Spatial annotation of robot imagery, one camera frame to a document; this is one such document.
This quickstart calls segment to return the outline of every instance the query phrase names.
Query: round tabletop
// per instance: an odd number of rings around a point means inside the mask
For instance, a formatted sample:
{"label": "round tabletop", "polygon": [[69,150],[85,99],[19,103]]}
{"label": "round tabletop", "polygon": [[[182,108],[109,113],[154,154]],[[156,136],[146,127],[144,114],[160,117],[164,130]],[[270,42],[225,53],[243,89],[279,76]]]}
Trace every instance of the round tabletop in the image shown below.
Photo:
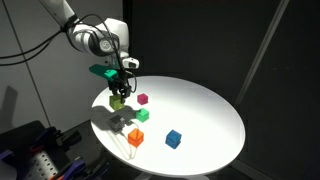
{"label": "round tabletop", "polygon": [[[129,79],[134,88],[134,79]],[[191,177],[213,173],[231,163],[245,142],[245,128],[237,111],[215,92],[182,79],[163,76],[137,78],[137,90],[126,99],[125,107],[109,106],[112,92],[102,91],[92,105],[91,124],[100,142],[119,160],[150,174]],[[148,103],[137,102],[139,94]],[[135,112],[144,108],[149,119],[140,122]],[[134,124],[114,133],[107,121],[120,115]],[[127,135],[139,128],[144,141],[135,148]],[[171,130],[182,135],[176,149],[168,146]]]}

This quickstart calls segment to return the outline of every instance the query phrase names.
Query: dark background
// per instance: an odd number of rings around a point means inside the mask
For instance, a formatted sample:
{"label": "dark background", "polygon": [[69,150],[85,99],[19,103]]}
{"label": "dark background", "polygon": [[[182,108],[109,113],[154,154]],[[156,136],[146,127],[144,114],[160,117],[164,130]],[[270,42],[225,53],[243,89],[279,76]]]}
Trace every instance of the dark background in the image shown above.
{"label": "dark background", "polygon": [[[80,17],[95,11],[128,23],[131,56],[141,62],[136,75],[196,82],[232,105],[280,3],[68,2]],[[8,8],[23,50],[58,28],[37,0],[8,1]],[[0,18],[1,56],[20,51],[3,6]],[[289,2],[243,101],[235,107],[247,135],[238,159],[274,179],[320,178],[319,22],[319,1]],[[1,130],[34,119],[67,130],[87,120],[94,98],[107,86],[89,73],[88,67],[95,63],[101,59],[73,50],[65,36],[59,36],[29,64],[0,67]]]}

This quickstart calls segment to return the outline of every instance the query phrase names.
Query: pink cube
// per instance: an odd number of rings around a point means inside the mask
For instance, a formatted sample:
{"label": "pink cube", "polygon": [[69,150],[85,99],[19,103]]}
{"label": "pink cube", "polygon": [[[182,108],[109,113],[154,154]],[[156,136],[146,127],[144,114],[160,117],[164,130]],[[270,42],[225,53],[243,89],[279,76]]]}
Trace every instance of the pink cube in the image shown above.
{"label": "pink cube", "polygon": [[145,94],[138,95],[138,103],[140,105],[144,105],[148,103],[148,96]]}

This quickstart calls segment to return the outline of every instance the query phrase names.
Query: green object in gripper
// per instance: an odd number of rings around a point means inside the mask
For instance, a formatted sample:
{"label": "green object in gripper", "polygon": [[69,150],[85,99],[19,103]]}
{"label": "green object in gripper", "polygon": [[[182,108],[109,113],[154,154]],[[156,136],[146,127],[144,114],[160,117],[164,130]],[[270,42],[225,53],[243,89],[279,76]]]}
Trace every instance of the green object in gripper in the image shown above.
{"label": "green object in gripper", "polygon": [[121,95],[110,96],[109,105],[115,111],[123,108],[124,104],[121,104]]}
{"label": "green object in gripper", "polygon": [[149,111],[144,108],[140,109],[136,112],[136,119],[138,119],[140,122],[145,122],[149,119]]}
{"label": "green object in gripper", "polygon": [[114,78],[118,77],[118,73],[116,70],[113,70],[113,69],[109,69],[107,70],[105,73],[105,78],[108,80],[108,81],[113,81]]}

